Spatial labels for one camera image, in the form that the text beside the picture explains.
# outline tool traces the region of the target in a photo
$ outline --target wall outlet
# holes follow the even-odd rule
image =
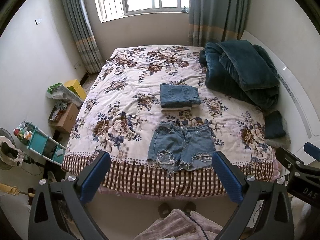
[[[74,68],[76,69],[76,70],[78,70],[80,67],[81,67],[81,62],[80,61],[78,61],[75,65],[74,65]]]

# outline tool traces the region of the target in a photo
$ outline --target floral bedspread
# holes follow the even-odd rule
[[[204,85],[201,50],[175,45],[116,49],[80,110],[63,168],[79,173],[100,150],[109,152],[113,162],[146,166],[161,120],[177,126],[208,124],[216,150],[238,166],[271,163],[262,112]],[[197,87],[202,103],[191,110],[162,112],[160,83]],[[265,179],[265,172],[257,171],[257,177]]]

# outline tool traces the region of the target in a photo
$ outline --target screw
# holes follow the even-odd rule
[[[248,175],[248,176],[247,176],[247,180],[248,180],[248,181],[254,181],[254,176]]]
[[[282,179],[277,179],[277,183],[282,185],[283,184],[283,180]]]
[[[47,181],[46,181],[45,179],[41,179],[41,180],[39,181],[39,184],[40,184],[40,185],[43,185],[43,184],[46,184],[46,182],[47,182]]]
[[[76,180],[76,176],[75,175],[70,175],[69,177],[68,177],[68,180],[69,181],[75,181]]]

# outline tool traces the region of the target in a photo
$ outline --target gray curtain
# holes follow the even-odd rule
[[[94,39],[83,0],[62,0],[73,38],[88,73],[100,72],[104,65]]]
[[[189,45],[240,39],[248,0],[190,0]]]

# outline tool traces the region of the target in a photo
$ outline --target floral blanket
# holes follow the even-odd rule
[[[166,171],[149,167],[149,143],[158,123],[207,124],[217,151],[257,179],[270,180],[273,152],[264,139],[258,107],[209,90],[200,47],[143,46],[116,49],[106,61],[80,110],[70,135],[63,169],[78,174],[100,150],[112,165],[104,186],[155,196],[206,196],[223,192],[213,169]],[[160,83],[199,89],[202,103],[184,111],[161,111]]]

